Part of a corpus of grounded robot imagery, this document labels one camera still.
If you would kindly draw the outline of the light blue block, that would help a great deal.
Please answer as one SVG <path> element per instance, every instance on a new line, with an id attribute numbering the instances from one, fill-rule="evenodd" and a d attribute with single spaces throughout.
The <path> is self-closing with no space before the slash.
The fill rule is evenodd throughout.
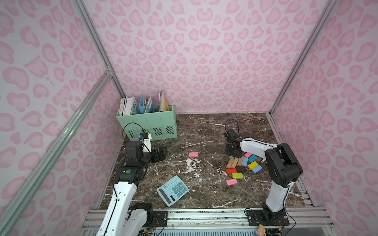
<path id="1" fill-rule="evenodd" d="M 252 171 L 256 174 L 256 173 L 258 173 L 260 170 L 262 170 L 262 167 L 260 166 L 260 165 L 257 165 L 256 167 L 254 167 L 253 169 L 252 169 Z"/>

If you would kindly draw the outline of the pink block top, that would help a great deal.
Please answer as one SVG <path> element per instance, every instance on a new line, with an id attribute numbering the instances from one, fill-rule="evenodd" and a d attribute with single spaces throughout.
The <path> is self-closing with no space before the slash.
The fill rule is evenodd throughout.
<path id="1" fill-rule="evenodd" d="M 190 152 L 189 157 L 191 157 L 191 158 L 198 157 L 198 152 Z"/>

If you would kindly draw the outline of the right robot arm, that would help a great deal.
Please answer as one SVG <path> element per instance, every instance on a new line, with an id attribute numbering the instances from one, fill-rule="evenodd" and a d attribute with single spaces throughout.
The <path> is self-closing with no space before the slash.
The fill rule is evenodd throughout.
<path id="1" fill-rule="evenodd" d="M 249 152 L 266 161 L 272 186 L 262 209 L 271 215 L 283 213 L 290 189 L 303 174 L 302 166 L 289 144 L 269 144 L 251 137 L 242 137 L 233 129 L 223 135 L 227 140 L 228 155 L 237 157 Z"/>

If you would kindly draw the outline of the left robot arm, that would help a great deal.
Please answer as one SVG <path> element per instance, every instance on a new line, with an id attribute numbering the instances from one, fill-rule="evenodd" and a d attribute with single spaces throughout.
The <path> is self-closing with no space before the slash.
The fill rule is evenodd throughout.
<path id="1" fill-rule="evenodd" d="M 125 146 L 125 158 L 113 175 L 112 198 L 97 236 L 145 236 L 164 222 L 154 216 L 151 203 L 131 206 L 148 164 L 164 153 L 164 148 L 151 149 L 151 140 L 150 133 L 141 133 L 138 141 Z"/>

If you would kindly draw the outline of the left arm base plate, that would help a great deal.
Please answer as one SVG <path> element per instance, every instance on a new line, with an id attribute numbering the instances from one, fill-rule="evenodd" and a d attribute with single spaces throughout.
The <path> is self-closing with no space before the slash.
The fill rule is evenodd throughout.
<path id="1" fill-rule="evenodd" d="M 168 212 L 166 210 L 153 210 L 137 208 L 129 214 L 124 228 L 155 228 L 166 227 Z"/>

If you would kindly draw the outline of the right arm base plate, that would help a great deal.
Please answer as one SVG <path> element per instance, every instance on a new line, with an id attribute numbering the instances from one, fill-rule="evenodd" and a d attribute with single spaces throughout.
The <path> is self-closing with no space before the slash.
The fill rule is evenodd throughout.
<path id="1" fill-rule="evenodd" d="M 271 212 L 270 209 L 246 208 L 244 214 L 248 219 L 249 226 L 277 226 L 285 227 L 290 225 L 284 209 L 279 212 Z"/>

